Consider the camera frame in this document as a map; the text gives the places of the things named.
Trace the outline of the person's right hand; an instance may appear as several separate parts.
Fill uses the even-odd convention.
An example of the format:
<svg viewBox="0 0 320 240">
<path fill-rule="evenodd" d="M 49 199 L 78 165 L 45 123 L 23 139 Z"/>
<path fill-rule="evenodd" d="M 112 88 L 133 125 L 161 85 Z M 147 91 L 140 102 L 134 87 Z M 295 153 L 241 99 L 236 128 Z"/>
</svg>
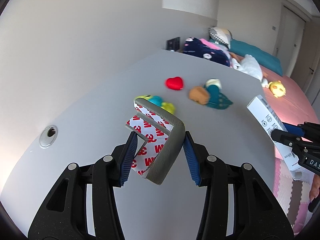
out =
<svg viewBox="0 0 320 240">
<path fill-rule="evenodd" d="M 319 175 L 315 174 L 314 177 L 313 177 L 311 190 L 309 192 L 310 204 L 308 205 L 308 210 L 310 212 L 313 211 L 313 209 L 314 209 L 314 207 L 316 205 L 316 204 L 312 204 L 312 201 L 318 197 L 319 188 L 320 188 L 320 178 L 319 178 Z"/>
</svg>

